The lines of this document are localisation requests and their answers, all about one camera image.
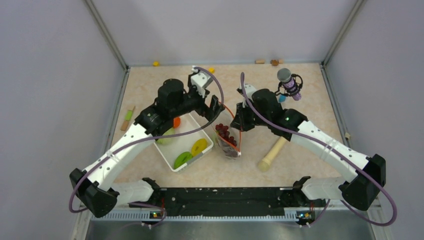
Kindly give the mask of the yellow fruit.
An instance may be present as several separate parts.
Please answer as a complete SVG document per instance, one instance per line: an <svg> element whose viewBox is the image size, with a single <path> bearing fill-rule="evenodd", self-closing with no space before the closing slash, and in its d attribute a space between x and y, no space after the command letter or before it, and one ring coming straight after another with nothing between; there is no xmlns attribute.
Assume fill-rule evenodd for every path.
<svg viewBox="0 0 424 240"><path fill-rule="evenodd" d="M191 155L193 157L201 154L208 147L208 141L205 138L198 139L191 147Z"/></svg>

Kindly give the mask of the red grape bunch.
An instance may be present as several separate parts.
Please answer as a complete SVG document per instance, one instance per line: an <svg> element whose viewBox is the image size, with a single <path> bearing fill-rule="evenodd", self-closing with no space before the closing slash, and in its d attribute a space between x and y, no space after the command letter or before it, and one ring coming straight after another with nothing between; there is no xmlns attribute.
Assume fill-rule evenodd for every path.
<svg viewBox="0 0 424 240"><path fill-rule="evenodd" d="M229 126L224 125L222 123L219 123L215 126L215 131L218 133L218 135L225 141L227 141L229 144L236 147L237 141L233 136L231 136L229 129Z"/></svg>
<svg viewBox="0 0 424 240"><path fill-rule="evenodd" d="M239 157L239 151L231 146L223 146L222 148L223 154L227 158L236 159Z"/></svg>

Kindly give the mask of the pale green cabbage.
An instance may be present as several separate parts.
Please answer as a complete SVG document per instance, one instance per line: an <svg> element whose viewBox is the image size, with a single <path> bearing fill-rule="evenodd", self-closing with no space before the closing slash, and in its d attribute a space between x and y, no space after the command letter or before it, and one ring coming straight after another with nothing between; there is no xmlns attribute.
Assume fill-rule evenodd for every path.
<svg viewBox="0 0 424 240"><path fill-rule="evenodd" d="M172 127L169 130L167 130L163 136L170 136L175 134L175 129ZM165 138L159 138L155 140L157 144L159 145L169 145L173 142L172 137L165 137Z"/></svg>

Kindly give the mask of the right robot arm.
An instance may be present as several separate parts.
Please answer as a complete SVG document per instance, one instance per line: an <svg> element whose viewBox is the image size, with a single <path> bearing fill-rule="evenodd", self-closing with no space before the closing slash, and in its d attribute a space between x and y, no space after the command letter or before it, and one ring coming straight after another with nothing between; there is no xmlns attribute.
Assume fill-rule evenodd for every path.
<svg viewBox="0 0 424 240"><path fill-rule="evenodd" d="M293 108L283 108L275 94L267 88L255 89L251 85L239 87L237 92L247 97L236 105L236 115L230 126L242 132L256 126L267 127L274 135L302 146L331 165L339 177L307 177L293 192L299 206L312 200L343 200L352 207L366 211L386 183L386 160L375 154L367 156L332 138L312 121Z"/></svg>

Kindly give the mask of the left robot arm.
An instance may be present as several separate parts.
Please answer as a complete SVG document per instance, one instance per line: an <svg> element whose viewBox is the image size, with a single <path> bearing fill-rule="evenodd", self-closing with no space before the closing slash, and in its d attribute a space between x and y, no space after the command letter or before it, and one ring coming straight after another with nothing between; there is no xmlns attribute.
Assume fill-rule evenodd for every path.
<svg viewBox="0 0 424 240"><path fill-rule="evenodd" d="M219 116L224 97L213 95L210 105L205 100L210 93L207 89L215 83L222 91L219 81L214 77L190 76L188 90L179 79L170 78L158 88L152 104L143 109L130 125L124 136L107 150L98 160L80 170L75 168L69 175L73 191L69 198L68 209L71 213L80 213L73 208L78 198L84 204L84 211L90 211L100 218L117 206L144 202L154 207L160 202L160 193L145 180L127 183L115 183L115 179L144 149L158 139L181 138L202 131ZM174 118L196 111L207 119L207 123L193 130L165 135L173 127Z"/></svg>

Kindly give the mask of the clear zip bag orange zipper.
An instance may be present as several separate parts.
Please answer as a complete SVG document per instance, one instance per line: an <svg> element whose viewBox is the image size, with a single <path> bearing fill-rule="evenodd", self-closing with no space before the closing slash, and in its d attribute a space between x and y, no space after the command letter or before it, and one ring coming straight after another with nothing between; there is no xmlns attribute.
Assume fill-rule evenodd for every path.
<svg viewBox="0 0 424 240"><path fill-rule="evenodd" d="M224 105L219 116L211 124L213 129L213 141L221 154L227 159L235 160L242 155L242 133L230 126L235 115Z"/></svg>

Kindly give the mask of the orange tangerine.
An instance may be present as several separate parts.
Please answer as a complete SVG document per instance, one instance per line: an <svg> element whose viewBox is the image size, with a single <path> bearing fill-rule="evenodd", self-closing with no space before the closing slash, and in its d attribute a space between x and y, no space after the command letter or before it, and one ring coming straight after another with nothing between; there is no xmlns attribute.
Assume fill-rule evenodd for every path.
<svg viewBox="0 0 424 240"><path fill-rule="evenodd" d="M177 129L179 126L181 125L181 118L180 117L175 117L173 119L173 128Z"/></svg>

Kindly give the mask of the microphone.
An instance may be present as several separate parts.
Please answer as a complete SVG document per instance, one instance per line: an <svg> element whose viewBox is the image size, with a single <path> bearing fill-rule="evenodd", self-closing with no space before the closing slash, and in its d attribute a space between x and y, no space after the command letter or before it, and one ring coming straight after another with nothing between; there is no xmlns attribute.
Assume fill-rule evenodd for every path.
<svg viewBox="0 0 424 240"><path fill-rule="evenodd" d="M303 88L304 81L300 75L292 73L288 68L281 68L277 72L277 79L279 80L279 84L277 91L274 92L276 96L293 98L295 101L301 100L301 89Z"/></svg>

